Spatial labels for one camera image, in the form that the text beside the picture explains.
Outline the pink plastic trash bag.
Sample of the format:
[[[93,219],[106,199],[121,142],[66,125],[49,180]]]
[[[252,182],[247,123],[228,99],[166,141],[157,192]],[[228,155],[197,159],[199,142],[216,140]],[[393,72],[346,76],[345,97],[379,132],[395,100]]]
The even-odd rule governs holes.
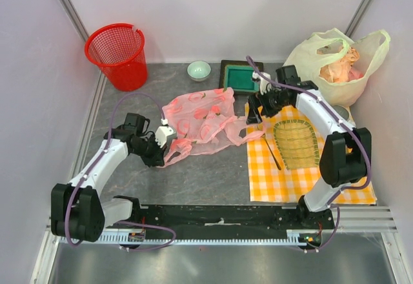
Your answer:
[[[165,155],[165,166],[188,156],[212,155],[261,138],[264,128],[241,135],[251,126],[245,116],[235,114],[234,102],[232,88],[218,88],[184,94],[164,106],[168,124],[177,132]]]

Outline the red mesh trash bin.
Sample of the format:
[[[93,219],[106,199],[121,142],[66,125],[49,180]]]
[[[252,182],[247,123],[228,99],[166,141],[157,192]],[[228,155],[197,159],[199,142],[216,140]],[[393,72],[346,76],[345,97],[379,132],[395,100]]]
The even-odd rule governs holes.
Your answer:
[[[123,92],[135,91],[147,81],[145,36],[134,25],[114,23],[96,30],[85,43],[85,56]]]

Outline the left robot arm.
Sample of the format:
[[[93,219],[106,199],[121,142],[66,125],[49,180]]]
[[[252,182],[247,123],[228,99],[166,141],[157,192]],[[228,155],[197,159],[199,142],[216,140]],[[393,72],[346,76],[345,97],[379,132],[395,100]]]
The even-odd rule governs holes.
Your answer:
[[[110,128],[101,146],[86,167],[68,183],[58,183],[51,191],[51,231],[77,246],[95,242],[105,228],[122,222],[137,227],[142,219],[137,198],[115,196],[102,203],[101,192],[116,168],[129,156],[137,155],[147,167],[163,167],[165,153],[176,131],[162,119],[156,131],[150,120],[128,113],[125,122]]]

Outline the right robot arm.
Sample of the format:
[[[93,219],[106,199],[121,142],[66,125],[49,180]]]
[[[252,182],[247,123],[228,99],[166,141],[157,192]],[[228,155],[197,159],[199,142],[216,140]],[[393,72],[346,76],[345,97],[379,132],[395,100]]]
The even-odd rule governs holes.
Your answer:
[[[247,124],[260,124],[264,117],[273,117],[292,106],[309,119],[325,141],[319,162],[321,176],[312,190],[300,197],[295,213],[297,224],[310,228],[342,191],[369,185],[371,133],[341,117],[313,81],[301,80],[294,65],[278,68],[275,81],[254,63],[250,66],[252,81],[259,84],[259,90],[248,97]]]

